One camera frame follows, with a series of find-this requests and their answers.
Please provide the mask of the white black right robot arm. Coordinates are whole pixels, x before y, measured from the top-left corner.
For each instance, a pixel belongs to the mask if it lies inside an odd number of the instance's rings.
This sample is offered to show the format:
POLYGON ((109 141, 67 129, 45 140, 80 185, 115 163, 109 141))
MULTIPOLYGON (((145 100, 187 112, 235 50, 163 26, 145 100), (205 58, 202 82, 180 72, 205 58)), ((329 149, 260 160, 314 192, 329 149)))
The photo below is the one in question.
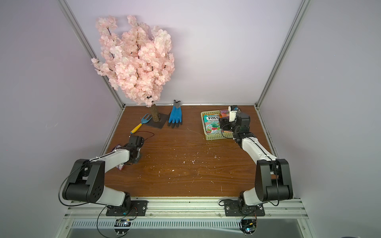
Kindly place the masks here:
POLYGON ((244 204, 255 206, 292 199, 293 187, 288 161, 278 159, 260 144, 258 138, 250 132, 250 116, 238 113, 234 120, 220 118, 219 122, 223 131, 233 133, 235 142, 256 164, 255 186, 241 195, 244 204))

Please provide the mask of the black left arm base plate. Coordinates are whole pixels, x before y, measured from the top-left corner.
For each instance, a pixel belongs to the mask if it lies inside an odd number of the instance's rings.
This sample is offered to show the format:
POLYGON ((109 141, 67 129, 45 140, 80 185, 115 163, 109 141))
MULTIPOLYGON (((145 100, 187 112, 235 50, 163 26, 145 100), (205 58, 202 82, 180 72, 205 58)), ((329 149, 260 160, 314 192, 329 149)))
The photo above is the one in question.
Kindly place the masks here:
POLYGON ((147 200, 131 200, 122 206, 107 206, 106 216, 145 216, 147 200))

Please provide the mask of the teal candy bag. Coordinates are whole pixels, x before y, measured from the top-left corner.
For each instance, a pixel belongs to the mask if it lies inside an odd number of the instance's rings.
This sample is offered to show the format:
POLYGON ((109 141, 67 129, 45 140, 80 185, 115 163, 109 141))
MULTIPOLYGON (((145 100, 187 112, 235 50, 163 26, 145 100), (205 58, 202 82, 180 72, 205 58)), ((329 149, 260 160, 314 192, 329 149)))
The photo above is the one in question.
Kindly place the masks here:
POLYGON ((221 132, 219 119, 218 114, 203 116, 206 134, 217 134, 221 132))

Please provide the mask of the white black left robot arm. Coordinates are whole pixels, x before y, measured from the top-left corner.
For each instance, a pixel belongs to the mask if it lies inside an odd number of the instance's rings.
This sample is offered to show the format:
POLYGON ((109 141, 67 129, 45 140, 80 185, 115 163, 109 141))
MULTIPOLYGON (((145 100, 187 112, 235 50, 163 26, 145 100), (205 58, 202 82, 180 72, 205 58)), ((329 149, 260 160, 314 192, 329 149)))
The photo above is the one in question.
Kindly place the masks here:
POLYGON ((94 159, 78 159, 70 174, 60 185, 59 201, 78 201, 84 204, 100 204, 124 210, 131 210, 131 196, 105 185, 105 174, 120 165, 137 163, 145 139, 132 135, 127 144, 117 146, 110 153, 94 159))

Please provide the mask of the purple candy bag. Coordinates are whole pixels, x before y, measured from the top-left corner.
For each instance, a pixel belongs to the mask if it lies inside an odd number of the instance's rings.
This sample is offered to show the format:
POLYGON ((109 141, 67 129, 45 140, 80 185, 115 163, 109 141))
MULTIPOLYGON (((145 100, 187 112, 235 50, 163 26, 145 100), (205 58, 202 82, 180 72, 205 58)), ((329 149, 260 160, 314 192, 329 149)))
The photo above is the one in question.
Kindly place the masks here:
POLYGON ((120 162, 116 168, 121 171, 124 168, 124 164, 126 162, 126 151, 122 149, 121 145, 117 145, 114 150, 116 152, 117 161, 120 162))
POLYGON ((230 116, 229 110, 220 110, 219 117, 220 118, 228 118, 230 116))

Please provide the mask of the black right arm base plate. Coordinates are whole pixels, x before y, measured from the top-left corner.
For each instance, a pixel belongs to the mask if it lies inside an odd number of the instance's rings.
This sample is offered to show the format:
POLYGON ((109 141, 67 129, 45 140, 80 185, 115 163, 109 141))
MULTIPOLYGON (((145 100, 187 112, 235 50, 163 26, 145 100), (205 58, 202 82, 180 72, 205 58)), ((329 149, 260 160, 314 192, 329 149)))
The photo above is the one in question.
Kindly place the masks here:
POLYGON ((265 216, 263 205, 248 206, 241 200, 223 199, 219 201, 219 206, 222 206, 227 217, 238 216, 265 216))

